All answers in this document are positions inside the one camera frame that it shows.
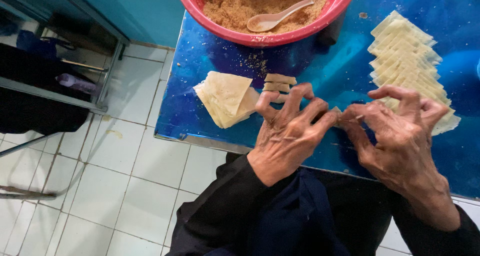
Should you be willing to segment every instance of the white plastic spoon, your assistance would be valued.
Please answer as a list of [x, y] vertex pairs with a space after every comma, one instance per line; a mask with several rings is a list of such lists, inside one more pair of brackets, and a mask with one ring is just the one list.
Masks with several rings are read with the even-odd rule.
[[297, 10], [305, 6], [312, 5], [313, 3], [314, 3], [313, 0], [303, 0], [278, 14], [255, 15], [254, 17], [248, 20], [247, 28], [254, 32], [263, 32], [263, 31], [271, 30], [276, 25], [278, 25], [280, 21], [285, 19], [290, 14], [293, 14], [294, 12], [296, 12]]

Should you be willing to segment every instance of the purple bottle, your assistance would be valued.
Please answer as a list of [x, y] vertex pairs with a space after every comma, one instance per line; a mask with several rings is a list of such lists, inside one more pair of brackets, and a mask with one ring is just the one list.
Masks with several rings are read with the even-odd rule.
[[87, 94], [93, 94], [97, 87], [94, 83], [87, 82], [67, 73], [61, 74], [55, 77], [55, 79], [57, 79], [58, 83], [62, 86], [70, 87]]

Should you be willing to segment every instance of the wrist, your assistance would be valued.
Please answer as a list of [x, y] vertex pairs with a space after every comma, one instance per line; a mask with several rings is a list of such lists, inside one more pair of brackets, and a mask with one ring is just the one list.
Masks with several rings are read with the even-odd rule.
[[282, 179], [275, 172], [278, 167], [272, 166], [268, 156], [258, 152], [257, 149], [253, 149], [247, 154], [247, 160], [255, 175], [265, 186], [271, 187]]
[[426, 224], [446, 232], [460, 227], [460, 214], [450, 196], [448, 181], [440, 173], [430, 176], [429, 182], [409, 187], [405, 198]]

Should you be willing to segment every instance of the finger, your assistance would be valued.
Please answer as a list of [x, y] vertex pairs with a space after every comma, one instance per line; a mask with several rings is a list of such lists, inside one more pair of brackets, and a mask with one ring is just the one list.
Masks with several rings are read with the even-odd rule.
[[317, 116], [322, 116], [328, 111], [328, 103], [320, 98], [313, 98], [297, 117], [310, 123]]
[[342, 121], [364, 121], [375, 132], [384, 131], [393, 121], [393, 112], [380, 101], [367, 104], [352, 104], [348, 106], [341, 116]]
[[302, 101], [302, 98], [312, 100], [314, 97], [315, 95], [312, 90], [312, 84], [298, 84], [290, 90], [290, 94], [288, 94], [288, 98], [281, 111], [285, 112], [286, 115], [296, 114], [300, 111], [300, 102]]
[[370, 91], [368, 95], [375, 100], [385, 97], [400, 100], [398, 115], [411, 117], [413, 121], [420, 120], [420, 94], [413, 89], [384, 85], [377, 90]]
[[277, 115], [278, 110], [270, 106], [270, 102], [276, 100], [280, 93], [278, 91], [264, 91], [260, 94], [260, 98], [255, 105], [255, 110], [265, 118], [267, 122], [271, 122]]
[[327, 133], [327, 130], [338, 122], [339, 117], [339, 112], [328, 111], [314, 125], [312, 125], [319, 142], [323, 139], [325, 133]]
[[430, 131], [433, 130], [435, 124], [448, 112], [448, 107], [438, 103], [430, 98], [420, 100], [420, 107], [423, 110], [421, 120], [427, 125]]
[[370, 142], [366, 132], [363, 128], [353, 122], [342, 122], [340, 126], [345, 130], [348, 138], [355, 146], [358, 153], [358, 161], [366, 168], [373, 165], [375, 161], [375, 147]]

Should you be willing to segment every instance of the stack of pastry sheets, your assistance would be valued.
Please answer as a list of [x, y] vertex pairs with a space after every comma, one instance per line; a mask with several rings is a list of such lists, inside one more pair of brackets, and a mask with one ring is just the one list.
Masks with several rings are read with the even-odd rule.
[[[391, 84], [417, 90], [423, 97], [445, 104], [449, 111], [435, 125], [432, 135], [454, 129], [460, 118], [453, 115], [451, 100], [444, 87], [437, 82], [440, 75], [435, 65], [442, 58], [432, 49], [436, 43], [432, 36], [423, 32], [397, 11], [387, 16], [371, 34], [375, 41], [368, 51], [377, 58], [370, 62], [375, 69], [370, 76], [378, 87]], [[394, 112], [399, 101], [393, 98], [382, 99]]]
[[229, 128], [250, 117], [260, 94], [250, 87], [252, 79], [209, 72], [194, 88], [198, 98], [220, 128]]
[[[289, 93], [290, 92], [290, 85], [296, 85], [297, 80], [295, 77], [285, 76], [278, 73], [269, 73], [265, 77], [265, 83], [263, 85], [263, 90], [268, 91], [280, 91]], [[274, 100], [274, 103], [284, 103], [287, 99], [287, 94], [280, 94], [280, 96]]]

